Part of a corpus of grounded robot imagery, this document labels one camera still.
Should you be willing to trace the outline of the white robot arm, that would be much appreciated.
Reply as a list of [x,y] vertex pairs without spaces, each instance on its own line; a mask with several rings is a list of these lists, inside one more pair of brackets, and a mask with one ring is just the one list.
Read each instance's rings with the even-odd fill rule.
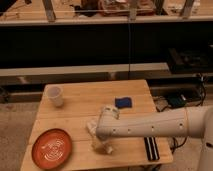
[[213,171],[213,106],[183,107],[129,119],[120,119],[112,107],[104,107],[96,136],[101,140],[113,137],[199,138],[203,144],[197,171]]

